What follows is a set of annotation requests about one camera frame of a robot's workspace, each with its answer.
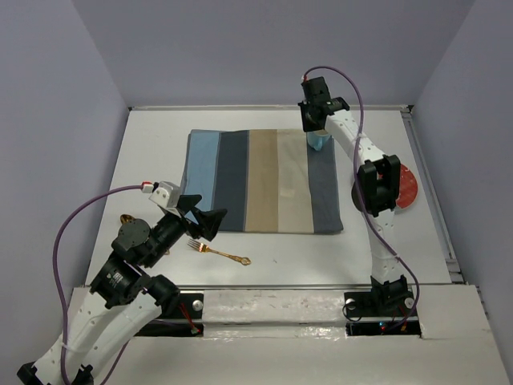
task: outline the screw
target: screw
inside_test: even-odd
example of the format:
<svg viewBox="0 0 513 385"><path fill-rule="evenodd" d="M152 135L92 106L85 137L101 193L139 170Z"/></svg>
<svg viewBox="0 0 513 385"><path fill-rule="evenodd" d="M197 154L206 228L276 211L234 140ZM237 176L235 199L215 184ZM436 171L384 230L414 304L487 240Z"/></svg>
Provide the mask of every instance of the screw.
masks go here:
<svg viewBox="0 0 513 385"><path fill-rule="evenodd" d="M404 304L408 309L411 309L414 307L414 299L413 298L407 298L404 300Z"/></svg>
<svg viewBox="0 0 513 385"><path fill-rule="evenodd" d="M356 309L356 301L352 298L349 298L347 301L345 301L345 307L348 310L355 310Z"/></svg>
<svg viewBox="0 0 513 385"><path fill-rule="evenodd" d="M200 301L199 299L196 299L192 303L192 309L194 309L194 311L202 311L203 310L203 303L202 303L202 301Z"/></svg>

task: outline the lavender wall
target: lavender wall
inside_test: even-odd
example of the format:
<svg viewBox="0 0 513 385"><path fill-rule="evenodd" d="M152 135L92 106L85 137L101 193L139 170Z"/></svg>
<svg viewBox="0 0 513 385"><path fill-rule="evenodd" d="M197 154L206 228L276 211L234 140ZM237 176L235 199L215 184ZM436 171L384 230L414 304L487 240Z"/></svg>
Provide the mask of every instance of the lavender wall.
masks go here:
<svg viewBox="0 0 513 385"><path fill-rule="evenodd" d="M318 64L367 104L413 103L473 2L74 0L129 106L297 103Z"/></svg>
<svg viewBox="0 0 513 385"><path fill-rule="evenodd" d="M513 2L478 0L414 109L454 249L513 379Z"/></svg>
<svg viewBox="0 0 513 385"><path fill-rule="evenodd" d="M110 185L126 105L70 0L0 0L0 383L62 328L51 272L66 216ZM64 234L66 292L83 283L103 205Z"/></svg>

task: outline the fork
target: fork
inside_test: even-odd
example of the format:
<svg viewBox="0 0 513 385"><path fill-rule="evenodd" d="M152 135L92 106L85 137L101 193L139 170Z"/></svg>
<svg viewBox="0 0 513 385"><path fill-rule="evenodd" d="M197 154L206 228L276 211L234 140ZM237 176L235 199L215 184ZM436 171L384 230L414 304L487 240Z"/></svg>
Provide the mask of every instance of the fork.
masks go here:
<svg viewBox="0 0 513 385"><path fill-rule="evenodd" d="M237 255L221 253L220 251L213 250L210 247L208 247L207 245L205 245L204 243L194 241L193 239L189 239L187 244L190 247L192 247L194 250L199 251L200 253L215 253L215 254L222 255L223 257L230 258L233 261L237 261L244 266L251 265L251 259L249 259L249 258L238 257Z"/></svg>

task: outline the striped placemat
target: striped placemat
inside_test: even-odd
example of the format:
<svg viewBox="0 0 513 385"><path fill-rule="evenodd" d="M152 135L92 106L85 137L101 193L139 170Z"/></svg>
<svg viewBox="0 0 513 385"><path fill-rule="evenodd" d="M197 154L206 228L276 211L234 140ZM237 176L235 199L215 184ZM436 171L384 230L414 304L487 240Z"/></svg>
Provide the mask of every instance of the striped placemat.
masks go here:
<svg viewBox="0 0 513 385"><path fill-rule="evenodd" d="M193 130L182 180L202 210L227 209L220 231L339 233L333 139L319 152L300 130Z"/></svg>

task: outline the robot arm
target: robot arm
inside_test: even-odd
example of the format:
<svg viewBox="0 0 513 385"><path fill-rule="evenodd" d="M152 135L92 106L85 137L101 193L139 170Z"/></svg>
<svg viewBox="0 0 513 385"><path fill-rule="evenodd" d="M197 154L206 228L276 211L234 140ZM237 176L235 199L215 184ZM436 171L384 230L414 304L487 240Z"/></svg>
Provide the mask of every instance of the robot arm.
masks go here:
<svg viewBox="0 0 513 385"><path fill-rule="evenodd" d="M164 276L151 278L142 267L153 267L184 234L211 241L226 210L202 212L195 207L201 196L181 196L180 188L169 182L145 183L142 190L151 193L150 200L164 216L153 228L141 219L121 226L111 255L69 325L66 345L61 334L43 357L23 365L18 371L23 383L91 384L91 375L98 374L141 327L175 308L178 288ZM197 223L185 218L188 212ZM63 369L69 382L63 379Z"/></svg>
<svg viewBox="0 0 513 385"><path fill-rule="evenodd" d="M352 160L354 146L356 144L358 126L354 122L351 113L347 110L334 112L326 118L325 130L340 144L347 156ZM366 136L360 139L357 158L360 164L380 162L386 154ZM390 245L395 244L393 220L394 211L385 209L375 217L370 216L374 228ZM369 224L367 232L370 240L370 252L372 255L372 277L377 282L397 281L402 275L402 268L395 256L380 242Z"/></svg>
<svg viewBox="0 0 513 385"><path fill-rule="evenodd" d="M356 161L360 164L356 175L360 189L358 192L355 181L352 196L357 209L366 212L364 218L372 254L371 290L345 293L346 304L352 302L348 315L351 318L391 317L400 311L407 298L413 297L399 260L383 244L383 241L387 245L394 244L393 219L401 163L396 156L384 154L364 135L359 138L358 149L355 148L358 126L349 113L349 105L343 98L331 98L324 78L305 79L301 86L305 100L298 105L303 131L326 130L351 160L357 151Z"/></svg>

